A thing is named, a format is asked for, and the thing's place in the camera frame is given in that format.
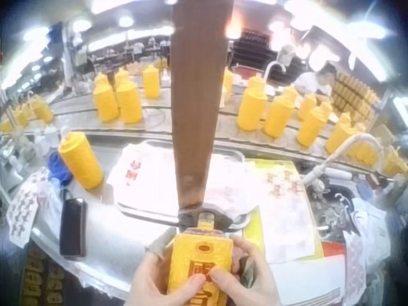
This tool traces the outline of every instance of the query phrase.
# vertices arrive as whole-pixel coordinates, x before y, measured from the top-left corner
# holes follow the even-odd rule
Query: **plastic bag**
[[[38,217],[44,220],[57,239],[59,239],[62,214],[60,191],[60,183],[56,178],[38,184],[38,203],[40,205]]]

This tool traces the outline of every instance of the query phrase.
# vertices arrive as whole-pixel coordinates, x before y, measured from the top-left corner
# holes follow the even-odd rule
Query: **paper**
[[[38,209],[38,184],[48,180],[50,172],[45,167],[29,176],[7,210],[10,241],[24,248],[30,240],[31,228]]]
[[[358,303],[366,288],[365,250],[363,240],[354,232],[343,231],[346,240],[346,296],[345,305]]]
[[[231,219],[250,212],[257,205],[256,175],[246,164],[212,154],[204,202],[217,205]],[[107,182],[122,205],[172,217],[179,212],[171,149],[127,146]]]
[[[391,254],[391,242],[385,221],[386,212],[361,198],[353,199],[354,223],[361,233],[368,273],[374,272],[380,262]]]
[[[333,305],[344,297],[343,255],[269,266],[283,305]]]
[[[266,192],[259,201],[266,260],[283,263],[314,255],[315,229],[309,201],[292,162],[268,161],[257,171]]]

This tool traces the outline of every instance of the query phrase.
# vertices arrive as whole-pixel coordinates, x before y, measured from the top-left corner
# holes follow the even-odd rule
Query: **wooden stick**
[[[171,116],[180,209],[204,200],[227,56],[233,0],[173,6]]]

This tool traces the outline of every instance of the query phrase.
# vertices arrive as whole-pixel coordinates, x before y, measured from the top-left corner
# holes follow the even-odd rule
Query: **hand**
[[[175,228],[170,228],[149,247],[133,277],[126,306],[181,306],[203,287],[205,276],[194,274],[178,290],[166,295],[172,252],[166,246],[175,234]]]
[[[256,280],[254,285],[247,289],[227,271],[214,267],[210,271],[212,282],[223,290],[235,303],[236,306],[265,306],[280,305],[278,290],[275,279],[266,262],[264,255],[254,244],[241,237],[231,235],[234,246],[246,252],[254,260]]]

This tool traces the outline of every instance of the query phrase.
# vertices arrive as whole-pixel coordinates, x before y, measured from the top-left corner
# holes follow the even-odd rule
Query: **white shirt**
[[[133,45],[133,53],[134,54],[141,54],[143,52],[143,49],[145,48],[145,45],[138,41]]]
[[[313,93],[316,93],[317,90],[320,90],[327,96],[332,93],[332,87],[330,85],[322,86],[319,84],[319,82],[317,81],[316,72],[302,73],[295,81],[295,86],[304,87],[305,89]]]

